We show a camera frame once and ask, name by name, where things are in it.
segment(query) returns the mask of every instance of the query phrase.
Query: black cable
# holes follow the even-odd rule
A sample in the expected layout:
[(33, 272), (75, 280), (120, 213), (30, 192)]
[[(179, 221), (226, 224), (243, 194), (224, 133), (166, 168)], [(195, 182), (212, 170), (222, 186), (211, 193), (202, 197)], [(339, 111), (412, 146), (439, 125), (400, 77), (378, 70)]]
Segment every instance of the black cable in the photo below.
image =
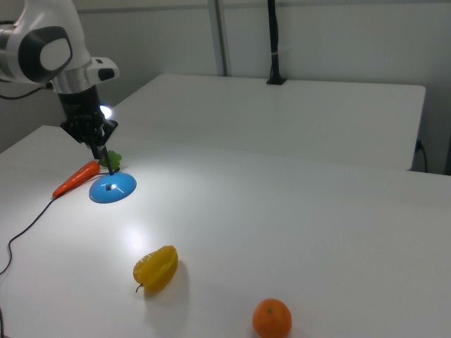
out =
[[(106, 174), (108, 174), (108, 173), (99, 173), (99, 174), (97, 174), (97, 175), (95, 175), (95, 176), (98, 176), (98, 175), (106, 175)], [(30, 225), (28, 225), (20, 234), (17, 234), (16, 236), (14, 236), (10, 241), (9, 241), (9, 243), (8, 243), (8, 250), (9, 250), (9, 261), (8, 261), (8, 264), (6, 265), (6, 267), (0, 272), (0, 276), (2, 276), (7, 270), (8, 270), (8, 268), (9, 268), (9, 266), (11, 265), (11, 262), (13, 261), (13, 251), (11, 250), (11, 243), (14, 241), (14, 240), (16, 240), (17, 238), (19, 238), (20, 236), (22, 236), (23, 234), (25, 234), (41, 217), (42, 217), (42, 215), (44, 215), (44, 213), (47, 211), (47, 209), (50, 207), (50, 205), (53, 203), (53, 202), (55, 202), (57, 199), (59, 199), (60, 197), (62, 197), (62, 196), (65, 196), (66, 194), (64, 194), (64, 195), (61, 195), (61, 196), (58, 196), (58, 197), (56, 197), (55, 199), (52, 199), (50, 202), (49, 202), (49, 204), (47, 204), (47, 206), (44, 208), (44, 210), (43, 211), (41, 211), (41, 213), (35, 218), (35, 220), (33, 220), (32, 221), (32, 223), (30, 224)], [(0, 338), (5, 338), (5, 335), (4, 335), (4, 324), (3, 324), (3, 314), (1, 313), (1, 308), (0, 308)]]
[(35, 90), (32, 90), (31, 92), (28, 92), (28, 93), (26, 93), (24, 95), (20, 95), (20, 96), (12, 96), (11, 97), (11, 96), (0, 95), (0, 99), (3, 99), (3, 100), (19, 100), (19, 99), (23, 99), (24, 97), (27, 97), (29, 95), (32, 95), (35, 92), (38, 92), (39, 90), (42, 90), (42, 89), (47, 89), (47, 87), (39, 87), (39, 88), (36, 88)]
[(1, 308), (0, 308), (0, 338), (4, 338), (5, 334), (3, 332), (3, 314), (1, 313)]
[(47, 204), (47, 206), (44, 208), (43, 211), (41, 211), (41, 213), (35, 218), (35, 220), (32, 221), (32, 223), (30, 225), (28, 225), (21, 233), (17, 234), (16, 236), (14, 236), (8, 243), (8, 251), (9, 251), (9, 262), (6, 265), (6, 267), (0, 272), (0, 276), (2, 276), (9, 268), (9, 266), (11, 265), (11, 262), (13, 260), (13, 251), (11, 250), (11, 243), (19, 238), (20, 236), (22, 236), (23, 234), (25, 234), (33, 225), (35, 225), (35, 223), (41, 218), (42, 215), (44, 215), (44, 213), (47, 211), (47, 209), (50, 207), (50, 205), (55, 202), (59, 197), (56, 197), (55, 199), (52, 199), (49, 204)]

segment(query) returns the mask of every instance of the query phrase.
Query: white table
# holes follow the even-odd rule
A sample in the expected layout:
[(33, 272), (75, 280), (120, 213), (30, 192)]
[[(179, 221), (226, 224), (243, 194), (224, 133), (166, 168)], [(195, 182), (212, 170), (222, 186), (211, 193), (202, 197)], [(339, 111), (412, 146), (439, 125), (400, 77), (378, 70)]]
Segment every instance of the white table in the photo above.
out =
[[(109, 148), (137, 189), (101, 205), (82, 186), (13, 244), (8, 336), (251, 338), (254, 307), (275, 297), (292, 338), (449, 337), (448, 177), (119, 134)], [(8, 239), (90, 159), (55, 127), (0, 155), (1, 267)], [(132, 268), (166, 244), (180, 267), (146, 299)]]
[(134, 137), (408, 170), (424, 95), (410, 85), (161, 75), (113, 118)]

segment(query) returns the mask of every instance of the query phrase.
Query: white robot arm casing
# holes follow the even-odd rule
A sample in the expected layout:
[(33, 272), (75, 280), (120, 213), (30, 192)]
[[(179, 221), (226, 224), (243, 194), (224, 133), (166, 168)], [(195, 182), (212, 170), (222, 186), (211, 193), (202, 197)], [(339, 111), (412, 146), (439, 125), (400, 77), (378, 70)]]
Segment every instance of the white robot arm casing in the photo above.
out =
[(52, 81), (58, 93), (72, 94), (118, 76), (113, 61), (91, 58), (71, 0), (25, 0), (19, 20), (0, 25), (2, 80)]

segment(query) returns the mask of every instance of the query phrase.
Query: carrot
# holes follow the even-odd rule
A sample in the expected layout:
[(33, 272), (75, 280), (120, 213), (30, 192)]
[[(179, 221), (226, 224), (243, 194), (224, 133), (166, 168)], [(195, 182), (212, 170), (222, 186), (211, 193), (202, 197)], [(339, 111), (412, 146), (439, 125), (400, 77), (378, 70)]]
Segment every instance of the carrot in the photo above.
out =
[(53, 197), (60, 197), (62, 194), (68, 192), (71, 189), (75, 189), (98, 173), (100, 173), (100, 165), (96, 161), (86, 163), (79, 169), (79, 171), (70, 176), (67, 181), (65, 181), (54, 191)]

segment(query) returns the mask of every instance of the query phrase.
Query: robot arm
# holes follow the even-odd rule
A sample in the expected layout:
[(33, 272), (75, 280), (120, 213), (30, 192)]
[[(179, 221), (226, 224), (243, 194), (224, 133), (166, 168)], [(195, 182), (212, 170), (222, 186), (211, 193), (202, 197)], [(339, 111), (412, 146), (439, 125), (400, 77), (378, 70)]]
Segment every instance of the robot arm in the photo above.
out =
[(119, 76), (108, 58), (92, 58), (71, 0), (25, 0), (14, 24), (0, 25), (0, 80), (51, 82), (63, 106), (61, 127), (95, 158), (117, 127), (100, 111), (96, 85)]

